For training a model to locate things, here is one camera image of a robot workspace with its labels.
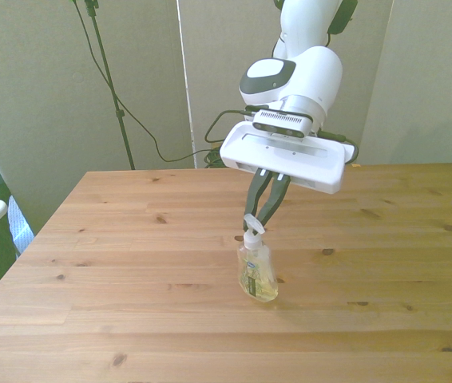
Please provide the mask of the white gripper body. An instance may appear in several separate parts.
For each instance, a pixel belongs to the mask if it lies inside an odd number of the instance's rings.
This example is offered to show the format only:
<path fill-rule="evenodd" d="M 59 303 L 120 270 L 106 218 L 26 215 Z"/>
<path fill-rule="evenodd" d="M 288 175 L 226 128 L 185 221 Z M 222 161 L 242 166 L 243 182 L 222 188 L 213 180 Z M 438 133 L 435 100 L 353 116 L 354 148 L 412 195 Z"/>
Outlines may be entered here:
<path fill-rule="evenodd" d="M 247 121 L 235 125 L 220 147 L 220 157 L 230 168 L 281 173 L 290 176 L 293 184 L 327 194 L 339 191 L 345 163 L 354 154 L 351 144 L 281 136 L 257 130 Z"/>

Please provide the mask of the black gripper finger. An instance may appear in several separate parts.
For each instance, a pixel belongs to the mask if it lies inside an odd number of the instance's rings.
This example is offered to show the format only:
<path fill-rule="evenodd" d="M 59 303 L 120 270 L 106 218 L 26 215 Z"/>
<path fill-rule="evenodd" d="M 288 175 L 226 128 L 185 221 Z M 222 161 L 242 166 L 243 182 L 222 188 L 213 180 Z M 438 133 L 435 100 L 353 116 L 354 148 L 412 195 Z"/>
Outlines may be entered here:
<path fill-rule="evenodd" d="M 291 177 L 288 175 L 273 175 L 271 190 L 267 201 L 262 206 L 257 215 L 258 221 L 265 227 L 269 219 L 275 214 L 280 204 L 283 202 L 284 196 L 291 182 Z"/>
<path fill-rule="evenodd" d="M 258 221 L 265 226 L 268 219 L 266 215 L 269 212 L 269 201 L 267 201 L 261 208 L 259 213 L 257 212 L 258 204 L 261 196 L 266 190 L 272 179 L 272 173 L 266 169 L 258 168 L 255 175 L 253 176 L 252 182 L 248 189 L 246 207 L 244 210 L 244 215 L 252 215 L 257 218 Z"/>

